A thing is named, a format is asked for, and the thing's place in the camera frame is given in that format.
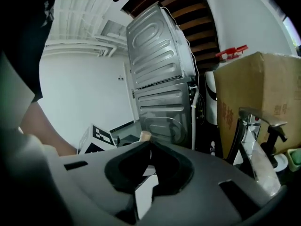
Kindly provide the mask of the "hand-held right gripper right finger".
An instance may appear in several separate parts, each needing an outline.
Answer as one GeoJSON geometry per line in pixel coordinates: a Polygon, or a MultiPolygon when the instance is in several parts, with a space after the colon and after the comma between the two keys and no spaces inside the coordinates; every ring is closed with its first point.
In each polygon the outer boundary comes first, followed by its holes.
{"type": "Polygon", "coordinates": [[[194,175],[177,194],[156,196],[140,226],[275,226],[287,188],[271,196],[251,177],[226,161],[176,145],[194,175]]]}

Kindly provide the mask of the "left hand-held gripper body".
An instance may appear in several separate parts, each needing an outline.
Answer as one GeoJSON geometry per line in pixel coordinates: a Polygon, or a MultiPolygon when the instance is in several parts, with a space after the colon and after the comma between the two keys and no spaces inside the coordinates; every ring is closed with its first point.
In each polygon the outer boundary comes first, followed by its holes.
{"type": "Polygon", "coordinates": [[[77,154],[95,153],[115,148],[117,147],[111,133],[91,124],[79,142],[77,154]]]}

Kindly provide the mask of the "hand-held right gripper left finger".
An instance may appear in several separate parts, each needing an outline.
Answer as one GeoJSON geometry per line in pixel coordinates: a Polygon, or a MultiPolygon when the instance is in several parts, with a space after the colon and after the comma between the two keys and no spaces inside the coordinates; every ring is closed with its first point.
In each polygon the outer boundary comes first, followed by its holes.
{"type": "Polygon", "coordinates": [[[108,151],[58,158],[60,185],[76,206],[90,212],[90,202],[109,214],[115,224],[154,226],[152,206],[155,175],[145,171],[154,157],[152,143],[133,144],[108,151]]]}

